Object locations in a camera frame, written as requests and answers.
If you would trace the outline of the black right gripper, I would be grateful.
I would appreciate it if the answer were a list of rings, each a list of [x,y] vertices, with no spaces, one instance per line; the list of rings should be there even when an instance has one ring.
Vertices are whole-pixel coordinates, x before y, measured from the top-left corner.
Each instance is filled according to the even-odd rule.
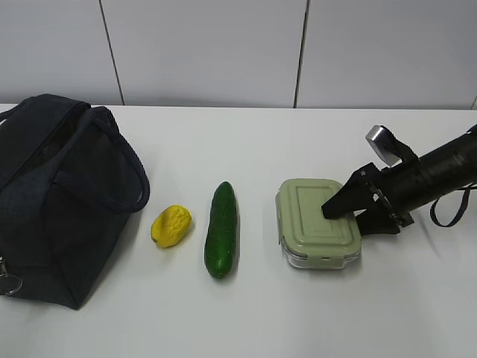
[[[400,233],[399,227],[414,223],[409,212],[402,210],[394,193],[395,168],[377,169],[373,163],[352,173],[342,188],[321,209],[326,219],[339,219],[362,210],[356,222],[362,236]]]

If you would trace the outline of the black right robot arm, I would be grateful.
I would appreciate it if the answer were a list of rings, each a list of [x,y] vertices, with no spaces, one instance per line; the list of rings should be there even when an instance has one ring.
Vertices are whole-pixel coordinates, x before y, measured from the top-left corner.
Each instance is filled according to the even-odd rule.
[[[411,211],[454,191],[463,196],[456,225],[467,210],[470,193],[476,189],[476,128],[418,157],[382,125],[373,126],[366,140],[386,167],[373,163],[355,170],[349,180],[322,206],[326,219],[340,219],[357,212],[361,235],[398,234],[413,224]]]

